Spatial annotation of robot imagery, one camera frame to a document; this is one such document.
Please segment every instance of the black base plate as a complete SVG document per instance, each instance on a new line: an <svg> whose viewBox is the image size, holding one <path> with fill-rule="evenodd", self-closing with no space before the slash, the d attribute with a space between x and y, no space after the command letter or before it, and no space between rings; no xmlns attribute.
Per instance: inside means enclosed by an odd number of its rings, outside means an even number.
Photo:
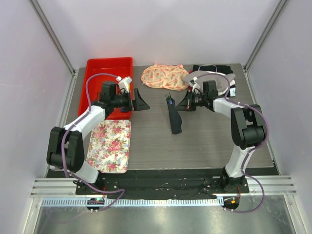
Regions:
<svg viewBox="0 0 312 234"><path fill-rule="evenodd" d="M219 178L212 178L203 170L153 170L148 177L143 171L133 171L132 178L123 177L125 174L106 174L106 191L125 189L123 199L214 199L213 194L229 193L220 186ZM240 186L241 193L249 193L247 181ZM87 186L80 186L77 195L92 195L94 193Z"/></svg>
<svg viewBox="0 0 312 234"><path fill-rule="evenodd" d="M247 168L246 173L252 176L279 175L274 162L273 164L274 166L269 168ZM214 198L211 195L213 193L223 193L218 185L219 179L212 179L214 176L220 176L221 172L221 168L128 170L123 174L106 174L105 189L114 191L117 188L124 188L123 199L208 199ZM64 178L64 172L49 170L47 178ZM210 184L210 188L206 188L208 191L204 190L204 182L206 185ZM248 187L240 187L240 192L248 193ZM96 195L97 193L81 186L77 187L76 194ZM116 197L117 195L109 196L112 199Z"/></svg>

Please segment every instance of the white enclosure wall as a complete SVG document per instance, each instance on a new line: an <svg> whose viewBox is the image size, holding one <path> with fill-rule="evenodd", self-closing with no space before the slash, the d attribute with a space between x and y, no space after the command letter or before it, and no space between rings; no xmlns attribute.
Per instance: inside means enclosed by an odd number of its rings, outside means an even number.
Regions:
<svg viewBox="0 0 312 234"><path fill-rule="evenodd" d="M0 233L21 233L70 73L26 0L0 1Z"/></svg>
<svg viewBox="0 0 312 234"><path fill-rule="evenodd" d="M312 222L311 9L312 1L289 1L250 68L277 165L292 176L307 225Z"/></svg>
<svg viewBox="0 0 312 234"><path fill-rule="evenodd" d="M75 68L88 59L246 63L278 0L39 0Z"/></svg>

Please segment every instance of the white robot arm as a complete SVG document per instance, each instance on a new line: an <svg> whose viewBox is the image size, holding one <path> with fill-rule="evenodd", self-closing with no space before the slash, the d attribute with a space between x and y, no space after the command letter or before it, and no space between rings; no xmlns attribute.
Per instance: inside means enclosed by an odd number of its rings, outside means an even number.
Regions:
<svg viewBox="0 0 312 234"><path fill-rule="evenodd" d="M63 168L62 159L62 139L66 132L67 147L65 150L65 161L67 170L75 174L87 183L94 184L102 188L102 177L100 172L92 168L84 159L83 139L89 132L94 129L100 122L105 120L115 108L122 108L123 111L140 111L150 109L149 105L141 98L138 89L134 89L135 99L131 100L129 84L131 78L117 78L119 81L119 94L116 94L117 84L106 81L102 84L102 90L99 100L92 103L81 116L63 128L54 127L50 133L47 163L58 168Z"/></svg>
<svg viewBox="0 0 312 234"><path fill-rule="evenodd" d="M259 115L259 105L249 108L234 104L224 97L218 96L214 80L203 82L204 92L199 89L188 91L182 102L177 105L178 111L195 111L197 106L205 106L209 110L223 114L231 119L232 140L235 144L230 161L223 168L221 186L225 191L236 190L243 183L244 171L253 153L253 149L266 138L267 127Z"/></svg>

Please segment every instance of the red plastic tray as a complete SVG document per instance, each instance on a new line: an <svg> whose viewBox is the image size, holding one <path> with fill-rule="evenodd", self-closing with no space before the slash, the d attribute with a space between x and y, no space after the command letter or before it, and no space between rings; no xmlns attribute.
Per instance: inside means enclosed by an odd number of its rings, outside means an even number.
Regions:
<svg viewBox="0 0 312 234"><path fill-rule="evenodd" d="M80 116L88 108L88 100L85 91L85 85L87 79L98 73L109 73L121 78L130 76L133 78L133 66L132 58L96 58L89 59L87 62L86 72L84 75L83 86L80 96L78 115ZM91 102L97 98L98 92L101 91L102 83L104 81L114 81L117 83L114 77L110 76L98 76L89 81L88 89ZM130 84L130 94L133 93L133 82ZM115 109L107 119L130 119L132 112L123 113L120 109Z"/></svg>

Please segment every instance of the floral cloth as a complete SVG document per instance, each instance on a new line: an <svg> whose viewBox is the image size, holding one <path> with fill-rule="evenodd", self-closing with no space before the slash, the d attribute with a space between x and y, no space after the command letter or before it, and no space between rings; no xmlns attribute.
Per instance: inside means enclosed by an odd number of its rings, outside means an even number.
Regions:
<svg viewBox="0 0 312 234"><path fill-rule="evenodd" d="M128 169L131 122L105 120L92 130L87 162L102 173L125 173Z"/></svg>
<svg viewBox="0 0 312 234"><path fill-rule="evenodd" d="M183 65L155 65L150 66L142 73L141 81L151 88L184 90L188 86L182 79L188 74Z"/></svg>

